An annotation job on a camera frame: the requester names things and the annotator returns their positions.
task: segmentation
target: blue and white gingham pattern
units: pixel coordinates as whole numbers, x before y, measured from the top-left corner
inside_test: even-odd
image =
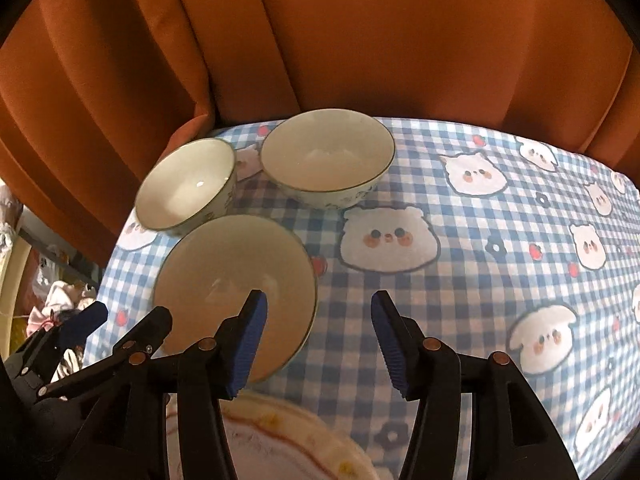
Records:
[[[608,168],[555,148],[558,171],[540,170],[520,156],[520,145],[510,134],[439,121],[381,121],[393,133],[398,153],[388,174],[360,205],[418,206],[440,240],[440,257],[413,272],[393,275],[347,268],[338,258],[342,212],[309,210],[288,200],[263,173],[240,182],[235,212],[276,220],[295,232],[311,256],[327,261],[318,281],[318,315],[308,343],[255,390],[317,413],[331,427],[350,434],[376,466],[389,468],[397,477],[417,405],[404,402],[391,387],[370,320],[372,293],[388,290],[400,313],[413,317],[425,334],[457,352],[482,357],[508,350],[510,329],[523,314],[563,303],[578,317],[572,327],[573,350],[558,368],[530,378],[530,384],[580,477],[586,478],[608,456],[614,438],[631,430],[639,415],[640,324],[631,307],[632,291],[640,283],[638,190],[623,176],[626,190],[620,194]],[[217,134],[244,148],[260,142],[259,127],[264,132],[265,126],[275,125],[249,124]],[[447,183],[438,154],[478,149],[504,173],[508,187],[489,197],[460,196]],[[612,201],[609,217],[594,209],[583,186],[591,182]],[[538,194],[546,196],[546,207]],[[587,270],[578,263],[572,223],[597,229],[607,251],[602,269]],[[497,258],[486,250],[489,236],[502,239],[506,256]],[[177,241],[159,234],[137,251],[115,248],[98,294],[110,316],[88,340],[87,363],[110,354],[111,346],[151,309],[156,276]],[[530,244],[542,249],[541,261],[533,260]],[[570,276],[570,264],[577,264],[577,277]],[[518,354],[512,355],[518,362]],[[607,387],[612,391],[609,421],[578,456],[578,426]],[[469,410],[470,399],[464,396],[460,479],[466,478]]]

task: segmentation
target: checkered tablecloth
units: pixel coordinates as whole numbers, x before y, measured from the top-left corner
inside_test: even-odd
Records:
[[[507,351],[586,478],[634,427],[640,410],[638,190],[594,160],[510,134],[380,120],[395,137],[396,160],[356,207],[399,214],[418,208],[425,235],[438,242],[436,259],[392,274],[358,268],[358,257],[351,265],[346,260],[354,256],[340,248],[344,211],[309,210],[263,173],[240,182],[234,212],[274,219],[295,232],[319,268],[326,263],[308,343],[254,389],[317,413],[396,478],[417,404],[392,389],[373,332],[370,297],[386,289],[401,314],[457,352]],[[216,134],[246,148],[275,125]],[[475,190],[475,182],[491,193]],[[89,338],[86,363],[110,354],[152,308],[156,276],[177,241],[158,234],[141,248],[114,249],[98,294],[110,316]],[[469,409],[465,396],[458,478],[466,478]]]

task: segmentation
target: copper screw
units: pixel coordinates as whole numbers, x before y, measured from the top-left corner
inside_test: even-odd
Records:
[[[213,339],[212,337],[206,337],[198,341],[198,348],[204,351],[213,350],[216,347],[216,345],[217,345],[216,340]]]
[[[133,352],[129,356],[129,364],[138,366],[141,365],[146,360],[146,354],[144,352]]]
[[[504,352],[495,352],[494,361],[499,365],[508,365],[511,362],[511,358]]]
[[[440,347],[442,346],[442,343],[440,342],[439,339],[436,339],[434,337],[428,337],[428,338],[423,340],[422,346],[426,350],[436,351],[436,350],[440,350]]]

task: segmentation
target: bowl rim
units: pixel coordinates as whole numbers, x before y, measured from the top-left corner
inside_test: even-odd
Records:
[[[207,201],[207,203],[205,205],[203,205],[200,209],[198,209],[194,214],[190,215],[189,217],[185,218],[184,220],[179,221],[177,224],[163,226],[163,227],[157,227],[157,226],[151,227],[149,225],[145,225],[145,223],[140,218],[140,214],[138,213],[138,198],[140,197],[140,192],[142,191],[142,188],[145,185],[145,182],[151,177],[151,175],[154,172],[154,170],[156,168],[158,168],[164,161],[168,160],[172,155],[174,155],[175,153],[179,152],[181,149],[183,149],[183,148],[185,148],[187,146],[191,146],[192,144],[196,144],[198,142],[212,142],[212,141],[221,142],[222,144],[226,145],[228,147],[228,149],[231,150],[231,153],[232,153],[232,156],[233,156],[233,165],[231,167],[231,171],[229,172],[227,180],[222,185],[222,187],[218,190],[218,192],[214,196],[212,196]],[[135,199],[133,201],[133,209],[134,209],[134,211],[136,213],[136,217],[138,218],[138,222],[145,229],[148,229],[150,231],[156,231],[156,232],[170,231],[172,229],[181,227],[182,225],[186,224],[188,221],[193,219],[195,216],[199,215],[203,211],[203,209],[205,209],[211,202],[213,202],[213,200],[215,200],[223,192],[223,190],[226,188],[226,184],[228,183],[229,180],[231,180],[231,178],[233,177],[234,173],[236,172],[236,164],[237,163],[238,163],[238,156],[236,155],[236,150],[234,149],[234,147],[231,145],[230,142],[226,141],[225,139],[220,139],[218,137],[203,137],[202,139],[192,140],[191,142],[187,142],[186,144],[183,144],[179,148],[176,148],[171,153],[169,153],[165,158],[162,158],[161,160],[158,160],[154,164],[154,166],[151,168],[149,173],[146,174],[146,177],[140,183],[140,186],[138,187],[138,190],[136,191],[136,197],[135,197]]]
[[[213,220],[205,222],[204,224],[199,225],[193,231],[190,231],[188,234],[183,236],[178,241],[178,243],[175,244],[171,248],[171,250],[169,250],[169,252],[166,254],[166,256],[164,257],[164,260],[162,260],[162,263],[160,264],[160,268],[158,269],[158,273],[156,274],[156,279],[154,281],[154,286],[151,289],[151,303],[152,304],[156,303],[156,288],[158,286],[158,282],[160,281],[160,275],[162,273],[162,269],[164,268],[165,262],[169,259],[169,256],[171,255],[171,253],[174,252],[174,249],[178,245],[180,245],[180,243],[183,240],[185,240],[189,236],[193,235],[201,227],[204,227],[205,225],[212,224],[213,222],[217,222],[219,220],[222,220],[223,218],[237,218],[237,217],[251,217],[251,218],[255,218],[255,219],[259,219],[259,220],[265,220],[267,222],[272,222],[272,223],[276,224],[277,227],[283,229],[283,231],[286,232],[286,234],[289,237],[293,238],[295,243],[297,243],[300,246],[300,248],[302,249],[302,251],[303,251],[303,253],[304,253],[305,257],[306,257],[306,261],[308,263],[308,268],[309,268],[309,270],[311,272],[311,275],[313,276],[313,279],[314,279],[314,306],[313,306],[313,311],[311,313],[311,320],[309,321],[309,326],[306,327],[305,335],[300,340],[300,344],[296,347],[296,349],[293,351],[293,353],[283,362],[283,364],[281,364],[280,366],[274,368],[268,374],[266,374],[264,376],[261,376],[260,378],[255,379],[253,381],[248,381],[247,382],[247,384],[257,384],[257,383],[261,383],[261,382],[266,381],[267,379],[273,377],[274,374],[276,374],[277,372],[282,370],[284,367],[286,367],[300,353],[300,351],[302,350],[302,347],[306,344],[306,342],[309,339],[309,336],[311,334],[311,330],[312,330],[312,328],[314,326],[314,323],[316,322],[316,317],[318,316],[318,303],[319,303],[318,276],[316,275],[316,271],[314,270],[314,264],[311,261],[311,256],[309,256],[309,253],[307,252],[305,245],[302,243],[302,240],[300,239],[300,237],[297,234],[295,234],[295,232],[293,232],[290,229],[287,229],[286,227],[281,225],[279,222],[276,222],[273,218],[268,218],[266,216],[260,216],[260,215],[252,215],[252,214],[248,214],[248,213],[238,213],[238,214],[233,214],[233,215],[224,215],[224,216],[221,216],[219,218],[215,218]]]
[[[286,184],[285,182],[282,182],[281,180],[278,180],[277,178],[275,178],[265,167],[264,165],[264,161],[262,160],[262,150],[264,149],[264,145],[268,142],[269,138],[273,135],[273,133],[283,124],[286,124],[288,121],[295,119],[296,117],[300,117],[302,115],[305,114],[312,114],[315,112],[323,112],[323,111],[328,111],[328,110],[340,110],[340,111],[347,111],[347,112],[351,112],[354,114],[358,114],[358,115],[362,115],[365,116],[373,121],[376,121],[378,124],[380,124],[380,126],[382,126],[386,132],[389,134],[389,137],[391,138],[391,142],[393,144],[393,152],[391,153],[391,157],[389,158],[388,163],[385,165],[384,169],[382,169],[380,172],[378,172],[375,176],[368,178],[367,180],[363,180],[362,182],[358,183],[358,184],[353,184],[352,186],[345,186],[345,187],[341,187],[338,189],[305,189],[303,187],[296,187],[296,186],[292,186],[290,184]],[[266,174],[267,177],[269,177],[269,180],[271,180],[272,182],[276,183],[278,186],[284,186],[287,187],[288,189],[293,189],[295,191],[300,191],[300,192],[304,192],[304,193],[336,193],[336,192],[340,192],[340,191],[347,191],[348,189],[355,189],[357,187],[360,186],[364,186],[365,184],[368,184],[369,182],[373,182],[374,180],[376,180],[378,177],[382,176],[383,174],[385,174],[389,167],[391,166],[391,164],[393,163],[394,159],[396,158],[396,140],[394,139],[393,134],[391,133],[391,130],[389,128],[387,128],[381,121],[377,120],[375,117],[372,117],[370,115],[364,114],[362,112],[359,112],[357,110],[351,110],[349,108],[318,108],[316,110],[308,110],[306,112],[302,112],[299,114],[295,114],[294,116],[291,116],[288,119],[285,119],[284,121],[282,121],[280,124],[278,124],[273,130],[271,130],[271,132],[269,133],[269,135],[267,135],[267,137],[264,139],[264,141],[262,142],[262,145],[260,147],[260,153],[258,154],[258,159],[260,160],[260,166],[262,167],[262,171]]]

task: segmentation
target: plate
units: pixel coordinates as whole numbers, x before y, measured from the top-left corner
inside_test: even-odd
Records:
[[[305,343],[317,301],[316,276],[295,234],[271,219],[230,215],[184,237],[162,263],[153,304],[171,311],[167,354],[213,336],[236,316],[249,292],[267,295],[268,314],[249,381],[282,368]]]
[[[289,402],[242,392],[220,408],[238,480],[378,480],[353,440]],[[171,480],[183,480],[177,419],[172,396],[166,421]]]

